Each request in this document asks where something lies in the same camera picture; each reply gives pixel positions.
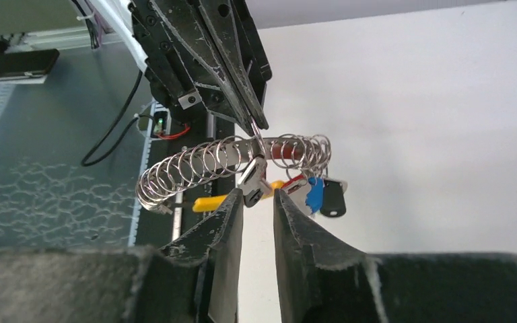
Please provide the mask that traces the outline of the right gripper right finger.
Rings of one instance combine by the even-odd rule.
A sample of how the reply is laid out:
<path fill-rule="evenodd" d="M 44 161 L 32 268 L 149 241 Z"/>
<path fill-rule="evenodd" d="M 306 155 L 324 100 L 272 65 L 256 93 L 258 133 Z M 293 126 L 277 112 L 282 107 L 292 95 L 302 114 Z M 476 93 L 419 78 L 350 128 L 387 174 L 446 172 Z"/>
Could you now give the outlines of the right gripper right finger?
<path fill-rule="evenodd" d="M 517 254 L 371 254 L 273 197 L 283 322 L 517 322 Z"/>

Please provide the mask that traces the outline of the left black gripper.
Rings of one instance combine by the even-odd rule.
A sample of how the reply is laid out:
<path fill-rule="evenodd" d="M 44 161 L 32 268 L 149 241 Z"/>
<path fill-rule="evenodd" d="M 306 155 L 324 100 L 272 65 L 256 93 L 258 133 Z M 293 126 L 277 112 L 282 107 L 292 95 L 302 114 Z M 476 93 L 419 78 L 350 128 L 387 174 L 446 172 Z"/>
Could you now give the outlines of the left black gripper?
<path fill-rule="evenodd" d="M 272 70 L 244 1 L 132 1 L 128 9 L 151 94 L 173 120 L 212 114 L 250 136 L 254 125 L 269 128 Z"/>

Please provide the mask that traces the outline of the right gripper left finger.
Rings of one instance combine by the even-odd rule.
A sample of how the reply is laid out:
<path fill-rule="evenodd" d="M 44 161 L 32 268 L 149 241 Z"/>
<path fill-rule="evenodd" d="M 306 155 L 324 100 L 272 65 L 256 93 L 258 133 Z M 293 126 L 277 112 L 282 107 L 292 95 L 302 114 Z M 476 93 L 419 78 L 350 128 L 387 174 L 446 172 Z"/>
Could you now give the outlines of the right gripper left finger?
<path fill-rule="evenodd" d="M 242 199 L 161 248 L 1 248 L 0 322 L 236 322 Z"/>

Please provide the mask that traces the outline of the black key tag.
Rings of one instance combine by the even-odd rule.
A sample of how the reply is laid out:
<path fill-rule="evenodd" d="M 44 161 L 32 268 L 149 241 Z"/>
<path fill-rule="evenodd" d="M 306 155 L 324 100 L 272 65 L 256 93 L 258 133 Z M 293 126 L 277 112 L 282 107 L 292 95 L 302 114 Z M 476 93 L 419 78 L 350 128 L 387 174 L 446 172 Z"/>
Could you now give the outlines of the black key tag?
<path fill-rule="evenodd" d="M 242 190 L 246 207 L 255 206 L 263 197 L 273 192 L 273 187 L 266 181 L 267 160 L 263 155 L 256 155 L 245 167 L 237 186 Z"/>

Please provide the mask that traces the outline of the metal keyring with small rings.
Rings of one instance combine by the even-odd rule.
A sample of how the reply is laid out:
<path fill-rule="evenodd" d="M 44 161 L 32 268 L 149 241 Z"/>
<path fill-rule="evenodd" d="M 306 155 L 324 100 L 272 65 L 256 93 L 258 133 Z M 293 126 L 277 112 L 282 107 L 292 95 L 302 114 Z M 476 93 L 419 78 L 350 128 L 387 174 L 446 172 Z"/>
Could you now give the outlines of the metal keyring with small rings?
<path fill-rule="evenodd" d="M 141 206 L 149 211 L 170 213 L 166 199 L 182 192 L 164 183 L 161 176 L 171 179 L 170 166 L 174 158 L 189 154 L 192 175 L 200 179 L 188 180 L 200 185 L 218 178 L 238 176 L 256 155 L 263 155 L 274 166 L 285 171 L 288 181 L 281 186 L 307 216 L 319 213 L 326 217 L 342 217 L 347 212 L 344 194 L 347 183 L 329 178 L 328 166 L 332 147 L 325 135 L 303 136 L 284 134 L 262 139 L 231 136 L 206 144 L 202 143 L 181 155 L 168 156 L 140 175 L 135 193 Z"/>

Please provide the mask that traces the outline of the black rectangular device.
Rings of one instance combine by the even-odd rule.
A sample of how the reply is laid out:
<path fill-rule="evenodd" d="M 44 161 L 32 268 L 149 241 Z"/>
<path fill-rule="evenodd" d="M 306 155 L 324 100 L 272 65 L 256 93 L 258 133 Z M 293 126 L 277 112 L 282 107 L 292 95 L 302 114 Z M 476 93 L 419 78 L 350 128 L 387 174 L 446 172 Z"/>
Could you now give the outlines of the black rectangular device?
<path fill-rule="evenodd" d="M 59 56 L 55 48 L 0 55 L 0 83 L 46 79 Z"/>

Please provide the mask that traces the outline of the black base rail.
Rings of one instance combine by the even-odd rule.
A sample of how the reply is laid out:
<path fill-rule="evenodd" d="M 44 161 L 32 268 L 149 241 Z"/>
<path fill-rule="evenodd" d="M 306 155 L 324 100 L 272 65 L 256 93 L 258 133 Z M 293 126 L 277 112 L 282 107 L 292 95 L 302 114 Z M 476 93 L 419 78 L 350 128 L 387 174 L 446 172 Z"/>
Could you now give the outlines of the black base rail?
<path fill-rule="evenodd" d="M 162 140 L 153 134 L 153 128 L 159 120 L 162 120 L 165 135 L 178 134 L 184 130 L 184 126 L 174 122 L 168 116 L 168 110 L 156 101 L 148 103 L 141 109 L 141 113 L 148 114 L 153 119 L 142 120 L 138 125 L 139 132 L 145 135 L 140 159 L 140 174 L 170 155 L 181 155 L 184 151 L 189 151 L 202 143 L 206 144 L 235 135 L 234 124 L 209 114 L 191 123 L 190 130 L 179 138 Z M 187 153 L 183 158 L 173 159 L 170 172 L 171 179 L 161 176 L 164 183 L 174 190 L 181 188 L 183 191 L 166 199 L 164 205 L 171 210 L 170 213 L 148 211 L 138 201 L 135 202 L 128 239 L 129 246 L 161 247 L 175 240 L 200 222 L 204 216 L 210 214 L 209 211 L 193 211 L 193 205 L 197 199 L 227 194 L 236 186 L 233 176 L 218 178 L 198 186 L 189 184 L 188 180 L 198 181 L 200 177 L 191 174 Z"/>

